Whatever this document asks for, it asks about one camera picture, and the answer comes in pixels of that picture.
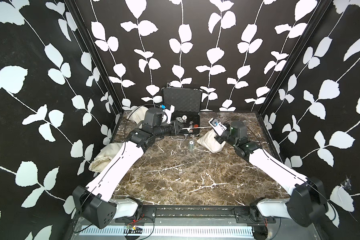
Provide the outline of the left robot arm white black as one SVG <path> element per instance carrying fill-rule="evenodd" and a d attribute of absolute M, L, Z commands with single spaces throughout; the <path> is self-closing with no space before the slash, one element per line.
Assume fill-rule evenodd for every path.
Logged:
<path fill-rule="evenodd" d="M 158 138 L 176 136 L 183 124 L 172 120 L 174 106 L 149 108 L 143 121 L 125 138 L 120 151 L 101 173 L 85 187 L 73 191 L 77 213 L 99 229 L 117 218 L 140 219 L 140 204 L 131 198 L 111 201 L 112 195 L 131 166 L 153 146 Z"/>

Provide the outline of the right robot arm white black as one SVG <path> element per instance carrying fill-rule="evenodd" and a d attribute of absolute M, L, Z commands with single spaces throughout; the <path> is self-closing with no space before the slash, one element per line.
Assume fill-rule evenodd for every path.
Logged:
<path fill-rule="evenodd" d="M 323 182 L 287 167 L 257 143 L 250 141 L 248 128 L 243 122 L 222 124 L 217 119 L 210 119 L 209 124 L 217 134 L 215 139 L 218 143 L 231 145 L 239 157 L 266 173 L 290 196 L 288 199 L 260 198 L 252 202 L 252 218 L 287 218 L 302 227 L 308 227 L 328 212 L 329 205 Z"/>

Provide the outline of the cream cloth bag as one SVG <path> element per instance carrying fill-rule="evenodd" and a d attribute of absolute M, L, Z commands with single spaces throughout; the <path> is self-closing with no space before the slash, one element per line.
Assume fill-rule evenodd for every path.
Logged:
<path fill-rule="evenodd" d="M 219 144 L 215 137 L 218 137 L 218 135 L 215 133 L 214 130 L 210 130 L 201 138 L 199 138 L 197 140 L 197 143 L 207 148 L 211 153 L 218 153 L 223 149 L 226 142 Z"/>
<path fill-rule="evenodd" d="M 147 107 L 139 106 L 128 114 L 127 119 L 138 124 L 145 119 L 147 110 Z"/>

